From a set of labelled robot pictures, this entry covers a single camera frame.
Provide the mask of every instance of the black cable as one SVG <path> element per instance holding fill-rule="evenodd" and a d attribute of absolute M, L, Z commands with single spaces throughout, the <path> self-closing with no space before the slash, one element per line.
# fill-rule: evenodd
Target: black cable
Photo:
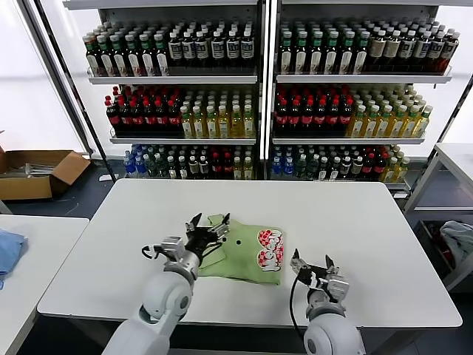
<path fill-rule="evenodd" d="M 296 277 L 296 279 L 294 280 L 293 286 L 290 288 L 289 313 L 290 313 L 290 318 L 293 321 L 294 329 L 296 329 L 297 335 L 299 335 L 299 337 L 302 340 L 302 343 L 304 343 L 304 336 L 302 335 L 301 331 L 299 330 L 299 327 L 296 323 L 296 318 L 294 317 L 294 311 L 293 311 L 294 289 L 296 288 L 297 281 L 298 281 L 298 279 Z"/>

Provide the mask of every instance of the white wall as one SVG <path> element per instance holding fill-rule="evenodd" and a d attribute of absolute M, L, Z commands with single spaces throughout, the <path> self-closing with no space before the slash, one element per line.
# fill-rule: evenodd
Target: white wall
<path fill-rule="evenodd" d="M 85 152 L 14 1 L 0 1 L 0 33 L 5 34 L 0 55 L 0 131 L 5 132 L 0 145 L 4 150 Z"/>

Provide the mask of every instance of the yellow drink bottle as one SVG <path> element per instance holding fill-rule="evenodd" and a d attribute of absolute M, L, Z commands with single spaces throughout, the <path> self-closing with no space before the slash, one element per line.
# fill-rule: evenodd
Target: yellow drink bottle
<path fill-rule="evenodd" d="M 412 136 L 414 138 L 422 138 L 423 133 L 426 131 L 427 125 L 429 124 L 429 116 L 433 110 L 432 106 L 426 106 L 426 108 L 421 113 L 421 119 L 419 120 L 417 126 L 414 128 Z"/>

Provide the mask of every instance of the dark bottle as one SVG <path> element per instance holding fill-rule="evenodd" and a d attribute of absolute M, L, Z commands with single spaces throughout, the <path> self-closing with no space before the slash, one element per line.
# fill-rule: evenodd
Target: dark bottle
<path fill-rule="evenodd" d="M 182 42 L 182 46 L 186 67 L 194 67 L 196 65 L 195 43 L 189 32 L 184 33 L 184 41 Z"/>
<path fill-rule="evenodd" d="M 316 131 L 322 131 L 325 125 L 325 115 L 326 115 L 326 107 L 325 104 L 327 102 L 324 99 L 319 101 L 319 105 L 317 106 L 316 111 L 313 115 L 313 122 L 314 122 L 314 129 Z"/>
<path fill-rule="evenodd" d="M 281 74 L 290 73 L 290 63 L 293 56 L 293 48 L 290 45 L 292 35 L 291 31 L 284 31 L 282 34 L 282 45 L 279 48 L 279 68 L 281 69 Z"/>
<path fill-rule="evenodd" d="M 115 73 L 118 71 L 117 64 L 113 59 L 112 51 L 109 48 L 107 37 L 104 35 L 97 36 L 98 46 L 100 47 L 100 56 L 105 67 L 104 75 L 105 76 L 115 76 Z"/>
<path fill-rule="evenodd" d="M 394 64 L 399 46 L 401 45 L 400 35 L 401 31 L 395 30 L 386 38 L 386 46 L 384 46 L 383 58 L 381 59 L 382 64 Z"/>
<path fill-rule="evenodd" d="M 332 74 L 333 67 L 335 66 L 337 56 L 337 31 L 330 31 L 327 47 L 324 51 L 324 74 Z"/>
<path fill-rule="evenodd" d="M 197 40 L 195 41 L 195 51 L 197 54 L 197 63 L 199 68 L 208 67 L 208 42 L 205 40 L 202 31 L 197 32 Z"/>
<path fill-rule="evenodd" d="M 228 33 L 227 40 L 227 57 L 228 57 L 228 66 L 229 67 L 238 67 L 239 66 L 239 39 L 237 38 L 237 33 L 230 31 Z"/>
<path fill-rule="evenodd" d="M 278 130 L 287 129 L 287 101 L 281 100 L 281 104 L 276 111 L 276 127 Z"/>
<path fill-rule="evenodd" d="M 322 57 L 322 31 L 315 31 L 313 33 L 312 47 L 310 48 L 310 63 L 309 74 L 314 75 L 321 71 L 321 57 Z"/>
<path fill-rule="evenodd" d="M 307 104 L 305 105 L 302 111 L 302 128 L 304 130 L 313 129 L 313 100 L 308 99 Z"/>
<path fill-rule="evenodd" d="M 367 31 L 361 32 L 358 47 L 354 53 L 355 59 L 353 61 L 353 74 L 361 74 L 364 67 L 364 62 L 368 53 L 368 41 L 370 40 L 370 33 Z"/>
<path fill-rule="evenodd" d="M 132 67 L 133 76 L 143 76 L 145 72 L 145 65 L 143 63 L 142 52 L 137 48 L 135 37 L 133 35 L 126 35 L 126 47 L 128 48 L 128 60 Z"/>
<path fill-rule="evenodd" d="M 295 55 L 295 64 L 294 64 L 294 74 L 303 74 L 305 70 L 305 58 L 306 58 L 306 49 L 305 45 L 307 43 L 307 32 L 299 32 L 299 39 L 297 40 L 296 46 L 296 55 Z"/>
<path fill-rule="evenodd" d="M 368 51 L 368 64 L 379 65 L 383 56 L 384 47 L 386 46 L 385 30 L 379 30 L 377 35 L 371 39 L 370 50 Z"/>
<path fill-rule="evenodd" d="M 361 177 L 364 179 L 370 179 L 374 165 L 375 153 L 369 153 L 368 157 L 364 161 L 363 168 L 361 168 Z"/>
<path fill-rule="evenodd" d="M 290 108 L 289 112 L 289 128 L 291 130 L 297 130 L 299 128 L 299 120 L 301 118 L 301 107 L 299 106 L 299 100 L 293 100 L 293 106 Z"/>
<path fill-rule="evenodd" d="M 164 45 L 163 35 L 157 33 L 154 35 L 154 42 L 156 43 L 156 58 L 157 64 L 160 68 L 162 76 L 169 75 L 168 59 L 167 59 L 167 50 Z"/>
<path fill-rule="evenodd" d="M 353 39 L 355 33 L 353 31 L 347 31 L 345 33 L 344 44 L 341 46 L 340 51 L 337 55 L 338 73 L 340 75 L 347 74 L 350 70 L 350 64 L 353 56 Z"/>

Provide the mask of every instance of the floor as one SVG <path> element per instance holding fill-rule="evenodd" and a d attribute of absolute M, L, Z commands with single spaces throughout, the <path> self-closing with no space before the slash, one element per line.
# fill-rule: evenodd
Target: floor
<path fill-rule="evenodd" d="M 121 165 L 114 166 L 121 172 Z M 100 163 L 89 167 L 74 186 L 61 198 L 7 203 L 13 214 L 92 218 L 112 187 L 111 181 L 99 182 L 106 174 Z M 421 206 L 439 206 L 438 196 L 448 196 L 444 206 L 473 206 L 473 196 L 463 188 L 449 172 L 441 172 L 430 186 Z M 423 219 L 443 219 L 445 216 L 422 216 Z M 463 221 L 473 224 L 473 216 L 460 216 Z M 414 226 L 419 216 L 409 216 Z M 461 287 L 462 292 L 469 291 Z M 467 355 L 472 353 L 473 339 L 473 301 L 469 293 L 452 294 L 462 315 L 463 325 L 457 329 L 425 331 L 413 344 L 400 352 L 400 355 Z M 117 323 L 108 322 L 110 328 Z M 363 329 L 361 331 L 367 353 L 374 350 L 392 332 L 387 329 Z M 172 348 L 194 348 L 227 351 L 260 351 L 277 353 L 304 353 L 302 344 L 293 329 L 234 328 L 179 325 L 171 338 Z M 63 354 L 69 355 L 101 354 L 101 346 L 83 335 L 66 319 L 39 317 L 30 335 L 18 354 Z"/>

